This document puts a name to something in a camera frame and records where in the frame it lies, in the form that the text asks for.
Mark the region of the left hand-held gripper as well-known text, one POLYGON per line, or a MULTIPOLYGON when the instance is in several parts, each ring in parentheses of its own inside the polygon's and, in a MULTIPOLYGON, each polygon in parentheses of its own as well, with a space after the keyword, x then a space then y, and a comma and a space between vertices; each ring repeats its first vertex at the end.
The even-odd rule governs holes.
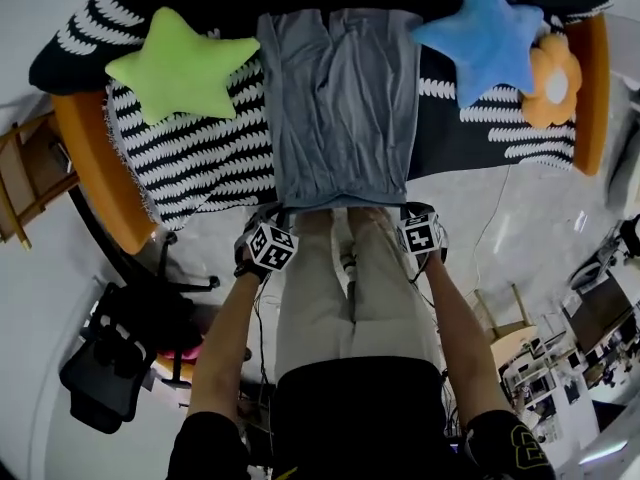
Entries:
POLYGON ((246 223, 243 238, 255 264, 283 271, 298 250, 298 238, 281 229, 291 228, 291 212, 277 206, 260 206, 246 223))

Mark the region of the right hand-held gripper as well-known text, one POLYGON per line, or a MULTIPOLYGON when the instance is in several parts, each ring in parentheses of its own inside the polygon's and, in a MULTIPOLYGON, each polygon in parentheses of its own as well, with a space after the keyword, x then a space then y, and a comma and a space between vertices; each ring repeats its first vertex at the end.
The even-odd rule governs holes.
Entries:
POLYGON ((396 232, 403 250, 414 256, 441 249, 445 242, 439 216, 426 203, 407 202, 402 205, 396 232))

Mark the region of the person's left hand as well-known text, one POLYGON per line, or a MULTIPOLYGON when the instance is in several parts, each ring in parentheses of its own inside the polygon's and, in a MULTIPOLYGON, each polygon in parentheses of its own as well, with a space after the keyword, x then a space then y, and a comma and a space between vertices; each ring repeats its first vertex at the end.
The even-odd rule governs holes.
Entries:
POLYGON ((234 277, 239 279, 246 274, 255 275, 260 283, 263 283, 271 274, 271 271, 264 266, 257 264, 251 256, 251 251, 247 245, 248 235, 242 235, 234 244, 235 270, 234 277))

